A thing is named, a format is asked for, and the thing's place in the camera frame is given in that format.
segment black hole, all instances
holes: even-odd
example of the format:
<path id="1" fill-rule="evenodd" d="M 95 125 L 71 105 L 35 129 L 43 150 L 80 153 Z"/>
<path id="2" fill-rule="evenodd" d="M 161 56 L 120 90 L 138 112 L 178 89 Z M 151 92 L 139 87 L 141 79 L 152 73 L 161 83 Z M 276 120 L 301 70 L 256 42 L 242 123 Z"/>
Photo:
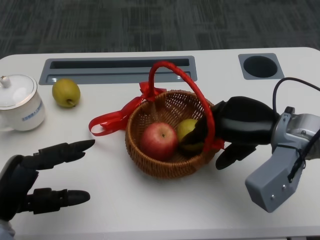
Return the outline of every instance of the black hole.
<path id="1" fill-rule="evenodd" d="M 251 56 L 243 63 L 244 70 L 257 78 L 269 78 L 278 71 L 276 63 L 265 56 Z"/>
<path id="2" fill-rule="evenodd" d="M 169 61 L 178 67 L 190 66 L 188 58 L 146 60 L 78 60 L 53 61 L 50 69 L 151 68 L 156 62 Z"/>

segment gray carpet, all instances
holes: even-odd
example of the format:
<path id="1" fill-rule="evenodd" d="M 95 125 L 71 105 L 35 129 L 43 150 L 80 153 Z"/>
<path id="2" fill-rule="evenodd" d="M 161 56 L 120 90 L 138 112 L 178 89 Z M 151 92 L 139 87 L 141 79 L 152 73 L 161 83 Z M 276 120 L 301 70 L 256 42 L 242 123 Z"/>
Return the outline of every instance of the gray carpet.
<path id="1" fill-rule="evenodd" d="M 12 54 L 320 49 L 320 0 L 0 0 Z"/>

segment gray tray slot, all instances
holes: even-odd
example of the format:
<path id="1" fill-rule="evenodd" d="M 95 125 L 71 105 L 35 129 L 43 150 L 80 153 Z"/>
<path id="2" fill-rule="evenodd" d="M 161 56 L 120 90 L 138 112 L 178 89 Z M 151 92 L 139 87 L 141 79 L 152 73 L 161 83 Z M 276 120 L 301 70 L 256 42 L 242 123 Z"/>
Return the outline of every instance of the gray tray slot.
<path id="1" fill-rule="evenodd" d="M 51 58 L 45 61 L 40 85 L 53 85 L 61 78 L 77 84 L 129 84 L 148 81 L 154 63 L 169 61 L 197 80 L 193 56 L 119 57 L 119 58 Z M 171 70 L 161 67 L 155 74 L 158 83 L 183 82 Z"/>

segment robotic hand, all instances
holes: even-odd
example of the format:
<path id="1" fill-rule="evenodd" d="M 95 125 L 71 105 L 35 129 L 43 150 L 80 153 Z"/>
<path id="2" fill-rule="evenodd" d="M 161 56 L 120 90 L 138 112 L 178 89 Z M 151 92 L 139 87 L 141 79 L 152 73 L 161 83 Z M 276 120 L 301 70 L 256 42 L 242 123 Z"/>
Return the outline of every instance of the robotic hand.
<path id="1" fill-rule="evenodd" d="M 242 161 L 258 145 L 271 144 L 271 158 L 245 181 L 252 201 L 269 213 L 296 191 L 305 160 L 320 158 L 320 117 L 296 115 L 293 107 L 287 107 L 281 115 L 274 110 L 243 96 L 222 101 L 211 109 L 216 137 L 231 143 L 216 160 L 218 170 Z M 207 119 L 202 117 L 182 142 L 204 142 L 207 134 Z"/>
<path id="2" fill-rule="evenodd" d="M 10 221 L 16 213 L 50 213 L 61 207 L 87 202 L 90 195 L 81 190 L 41 188 L 29 195 L 28 191 L 38 177 L 38 170 L 53 169 L 55 165 L 79 160 L 85 155 L 83 151 L 94 144 L 95 140 L 62 143 L 41 149 L 33 156 L 11 157 L 0 173 L 0 224 Z"/>

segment red ribbon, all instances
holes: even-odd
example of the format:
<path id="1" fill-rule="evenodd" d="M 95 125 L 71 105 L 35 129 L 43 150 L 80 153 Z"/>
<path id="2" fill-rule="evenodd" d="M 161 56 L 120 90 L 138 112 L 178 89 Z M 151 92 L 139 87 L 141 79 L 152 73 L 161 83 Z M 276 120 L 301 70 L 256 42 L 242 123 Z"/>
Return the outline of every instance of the red ribbon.
<path id="1" fill-rule="evenodd" d="M 120 111 L 98 116 L 89 123 L 89 130 L 94 136 L 104 136 L 119 130 L 126 130 L 129 116 L 144 100 L 155 101 L 157 95 L 167 91 L 164 88 L 154 87 L 153 89 L 150 89 L 148 82 L 141 82 L 139 85 L 142 93 L 141 96 L 132 99 Z M 104 128 L 104 131 L 92 132 L 92 128 L 96 125 L 101 125 Z"/>
<path id="2" fill-rule="evenodd" d="M 223 141 L 221 138 L 215 138 L 211 147 L 218 150 L 225 149 L 225 141 Z"/>

